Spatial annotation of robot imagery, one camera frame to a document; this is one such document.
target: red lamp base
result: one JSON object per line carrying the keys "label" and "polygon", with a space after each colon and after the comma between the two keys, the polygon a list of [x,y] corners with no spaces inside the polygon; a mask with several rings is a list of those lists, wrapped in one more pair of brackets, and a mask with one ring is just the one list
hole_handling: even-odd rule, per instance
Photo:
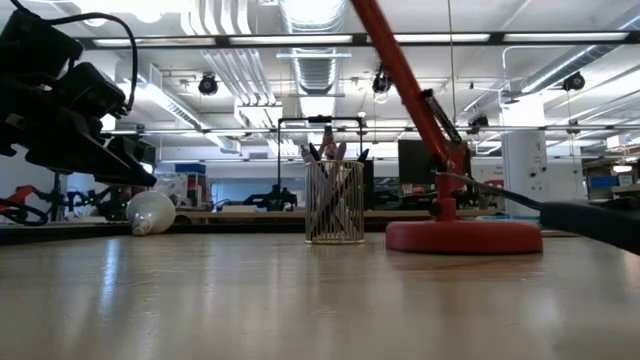
{"label": "red lamp base", "polygon": [[542,233],[523,221],[393,222],[387,226],[386,245],[434,254],[528,254],[542,251]]}

